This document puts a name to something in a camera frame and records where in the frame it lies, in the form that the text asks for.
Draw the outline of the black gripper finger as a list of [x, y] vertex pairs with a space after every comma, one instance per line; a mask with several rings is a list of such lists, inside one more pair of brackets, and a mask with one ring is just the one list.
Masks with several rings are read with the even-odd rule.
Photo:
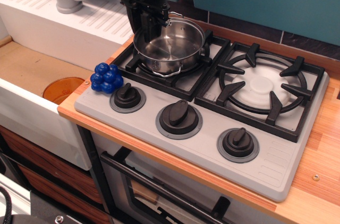
[[126, 5], [127, 15], [130, 21], [130, 25], [133, 33], [137, 33], [143, 27], [143, 6], [138, 3], [132, 3]]
[[162, 25], [154, 15], [143, 12], [141, 22], [142, 34], [145, 42], [151, 42], [160, 36]]

